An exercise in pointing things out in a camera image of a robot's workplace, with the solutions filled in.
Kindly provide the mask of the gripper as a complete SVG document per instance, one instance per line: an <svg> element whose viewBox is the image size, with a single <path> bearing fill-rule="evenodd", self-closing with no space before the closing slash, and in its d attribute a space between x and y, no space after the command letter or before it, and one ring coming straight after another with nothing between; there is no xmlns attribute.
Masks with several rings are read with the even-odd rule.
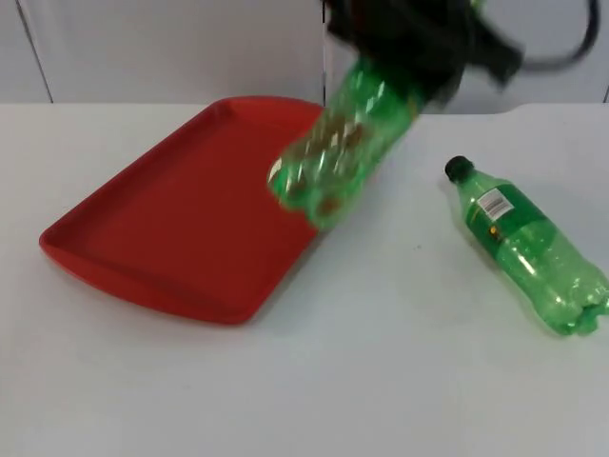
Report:
<svg viewBox="0 0 609 457"><path fill-rule="evenodd" d="M469 1L325 1L327 31L386 72L418 82L427 102L449 103L479 65L478 12Z"/></svg>

